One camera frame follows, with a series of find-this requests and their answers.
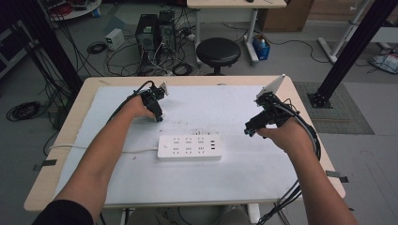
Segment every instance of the hand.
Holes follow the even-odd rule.
[[[121,109],[121,111],[128,111],[134,117],[147,116],[149,118],[154,118],[154,115],[149,111],[143,103],[141,96],[136,96],[130,99]]]
[[[313,151],[313,144],[304,128],[296,118],[289,118],[278,128],[259,128],[256,133],[260,136],[272,139],[272,141],[284,150],[288,155],[295,151]]]

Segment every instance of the desk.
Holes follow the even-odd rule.
[[[142,83],[151,80],[159,85],[163,81],[167,81],[169,86],[194,86],[194,85],[216,85],[224,83],[227,85],[266,85],[272,82],[275,76],[214,76],[214,77],[134,77],[134,78],[89,78],[84,82],[83,88],[73,104],[69,116],[62,127],[54,144],[61,143],[74,143],[76,135],[82,126],[84,117],[90,109],[91,102],[93,101],[97,90],[102,86],[140,86]],[[301,111],[301,116],[311,124],[309,115],[299,99],[299,94],[296,91],[290,78],[286,77],[277,93],[280,99],[291,98],[296,108]],[[65,160],[69,154],[68,148],[55,148],[53,149],[48,160],[56,159],[57,162],[53,166],[45,166],[42,168],[38,178],[33,185],[26,201],[24,208],[28,211],[40,211],[53,199],[55,188],[57,186],[60,173],[64,167]],[[322,146],[321,164],[325,170],[334,171],[333,166],[329,160],[328,154]],[[335,186],[339,194],[344,196],[344,188],[338,178],[330,178],[331,183]],[[234,203],[260,203],[264,200],[236,200]],[[196,202],[195,204],[222,204],[233,202]],[[105,205],[105,207],[137,207],[143,206],[142,204],[112,204]]]
[[[254,0],[252,3],[246,0],[188,0],[188,8],[252,8],[252,16],[250,18],[250,26],[248,35],[245,36],[244,42],[252,59],[252,65],[258,63],[257,54],[253,48],[253,31],[255,20],[257,19],[257,12],[259,8],[285,8],[284,0]],[[196,37],[195,46],[200,43],[200,13],[196,11]]]

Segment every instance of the power strip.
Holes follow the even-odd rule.
[[[218,134],[162,135],[158,158],[166,160],[220,160],[222,139]]]

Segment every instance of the black stool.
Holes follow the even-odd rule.
[[[202,41],[196,48],[196,55],[204,64],[214,68],[214,73],[222,75],[221,67],[231,67],[240,57],[240,48],[230,39],[215,37]]]

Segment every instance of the black metal pole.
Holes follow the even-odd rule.
[[[329,99],[333,92],[397,5],[398,0],[375,0],[326,79],[315,94],[308,94],[314,108],[330,106]]]
[[[68,86],[71,98],[76,98],[83,82],[49,25],[38,0],[13,0],[21,20],[33,38],[36,38],[49,55],[59,74]]]

